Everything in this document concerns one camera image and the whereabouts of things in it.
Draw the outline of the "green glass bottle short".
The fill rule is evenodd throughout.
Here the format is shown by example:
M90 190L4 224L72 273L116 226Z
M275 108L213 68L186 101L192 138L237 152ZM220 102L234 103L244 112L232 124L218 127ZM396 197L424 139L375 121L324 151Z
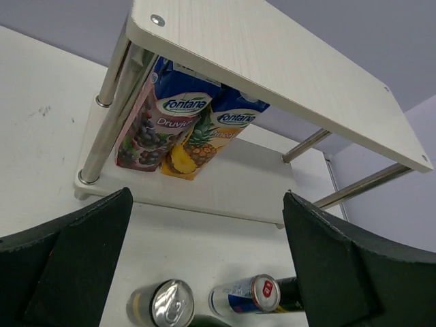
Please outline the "green glass bottle short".
M275 279L279 285L281 292L281 300L279 306L269 313L246 313L246 314L276 314L276 313L291 313L301 312L304 310L300 290L296 277L288 277L283 279ZM226 317L219 316L215 313L212 315L196 314L193 317L190 326L229 326L231 322L239 322L241 315L232 314Z

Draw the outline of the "blue silver energy can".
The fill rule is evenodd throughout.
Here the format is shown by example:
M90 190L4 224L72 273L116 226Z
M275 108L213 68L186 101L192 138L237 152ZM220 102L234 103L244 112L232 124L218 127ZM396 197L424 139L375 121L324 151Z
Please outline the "blue silver energy can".
M232 314L269 313L280 303L281 292L270 275L260 274L215 286L209 296L211 311L226 317Z

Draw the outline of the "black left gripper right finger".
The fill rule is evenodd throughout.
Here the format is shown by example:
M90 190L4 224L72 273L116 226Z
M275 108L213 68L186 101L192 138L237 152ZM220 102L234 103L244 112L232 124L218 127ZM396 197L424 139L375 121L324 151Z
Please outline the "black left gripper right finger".
M342 220L292 192L283 220L310 326L434 326L435 253Z

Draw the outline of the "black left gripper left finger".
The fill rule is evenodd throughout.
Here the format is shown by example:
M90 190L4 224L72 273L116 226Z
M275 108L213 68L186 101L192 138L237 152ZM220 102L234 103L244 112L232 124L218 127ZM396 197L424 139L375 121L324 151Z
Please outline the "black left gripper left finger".
M1 325L98 326L132 206L125 187L1 237Z

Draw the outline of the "black yellow soda can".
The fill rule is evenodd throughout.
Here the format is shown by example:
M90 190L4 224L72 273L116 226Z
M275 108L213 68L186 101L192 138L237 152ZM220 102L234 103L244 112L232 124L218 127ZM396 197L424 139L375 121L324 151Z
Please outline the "black yellow soda can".
M135 326L189 326L195 315L193 291L180 279L139 287L127 301L126 314Z

